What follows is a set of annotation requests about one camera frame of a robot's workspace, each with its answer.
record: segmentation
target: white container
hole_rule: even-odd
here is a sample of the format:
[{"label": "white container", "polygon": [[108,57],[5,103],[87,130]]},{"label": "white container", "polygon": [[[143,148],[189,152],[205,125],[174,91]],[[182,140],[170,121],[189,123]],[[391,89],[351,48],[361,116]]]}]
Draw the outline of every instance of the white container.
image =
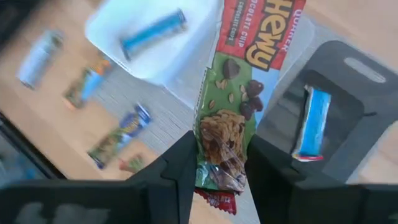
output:
[{"label": "white container", "polygon": [[[187,30],[154,42],[127,61],[120,38],[181,9]],[[207,35],[214,35],[218,0],[108,0],[87,21],[87,39],[134,77],[163,85],[185,65]]]}]

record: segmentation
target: blurry snack package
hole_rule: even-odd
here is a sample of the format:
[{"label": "blurry snack package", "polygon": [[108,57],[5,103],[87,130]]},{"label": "blurry snack package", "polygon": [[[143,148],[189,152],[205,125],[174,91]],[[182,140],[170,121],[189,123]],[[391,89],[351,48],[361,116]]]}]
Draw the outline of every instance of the blurry snack package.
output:
[{"label": "blurry snack package", "polygon": [[105,168],[109,161],[152,121],[147,110],[141,105],[136,105],[134,109],[134,112],[125,115],[119,127],[111,131],[88,152],[98,168]]},{"label": "blurry snack package", "polygon": [[18,72],[19,80],[27,87],[35,89],[45,73],[47,65],[58,49],[62,47],[63,34],[57,30],[47,30],[31,48],[29,55]]},{"label": "blurry snack package", "polygon": [[304,121],[292,155],[301,162],[319,161],[323,159],[321,146],[331,96],[312,86],[305,86],[305,89],[308,91],[308,97]]},{"label": "blurry snack package", "polygon": [[244,190],[246,149],[277,84],[304,4],[224,2],[216,52],[205,73],[193,127],[199,145],[195,185],[197,192],[206,191],[200,195],[221,198],[225,192],[220,191],[226,191],[234,197]]},{"label": "blurry snack package", "polygon": [[104,81],[113,64],[110,58],[103,55],[94,66],[85,68],[81,77],[72,82],[64,94],[65,104],[68,108],[82,108],[88,98]]},{"label": "blurry snack package", "polygon": [[149,43],[184,31],[186,23],[184,13],[181,9],[177,9],[177,11],[159,19],[132,37],[122,38],[121,48],[126,60],[130,61],[132,55],[147,47]]},{"label": "blurry snack package", "polygon": [[145,166],[144,158],[142,157],[141,154],[137,154],[128,159],[127,161],[121,159],[119,169],[136,174],[140,170],[142,170],[144,166]]}]

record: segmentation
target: chewy granola bar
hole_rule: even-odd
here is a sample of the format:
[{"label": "chewy granola bar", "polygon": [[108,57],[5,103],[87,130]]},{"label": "chewy granola bar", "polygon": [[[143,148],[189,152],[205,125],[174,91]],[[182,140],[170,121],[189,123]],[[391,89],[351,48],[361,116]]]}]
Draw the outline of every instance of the chewy granola bar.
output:
[{"label": "chewy granola bar", "polygon": [[[304,4],[224,1],[216,52],[205,73],[193,128],[199,145],[195,185],[202,197],[233,198],[244,190],[246,149],[277,84]],[[236,213],[225,201],[234,203],[212,205]]]}]

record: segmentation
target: red wrapper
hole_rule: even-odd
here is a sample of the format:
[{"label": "red wrapper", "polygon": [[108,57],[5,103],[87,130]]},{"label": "red wrapper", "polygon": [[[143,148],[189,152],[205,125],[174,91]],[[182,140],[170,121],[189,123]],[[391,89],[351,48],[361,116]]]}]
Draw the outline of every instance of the red wrapper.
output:
[{"label": "red wrapper", "polygon": [[228,212],[229,214],[236,215],[236,202],[234,193],[222,191],[209,192],[199,188],[195,189],[195,193],[202,196],[211,206],[224,212]]}]

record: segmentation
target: red label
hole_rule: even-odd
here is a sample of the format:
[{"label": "red label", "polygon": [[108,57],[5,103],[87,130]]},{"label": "red label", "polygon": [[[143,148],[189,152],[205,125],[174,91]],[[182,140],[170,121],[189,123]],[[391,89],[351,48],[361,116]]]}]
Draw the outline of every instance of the red label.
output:
[{"label": "red label", "polygon": [[217,52],[252,67],[280,70],[305,0],[229,0],[224,3]]}]

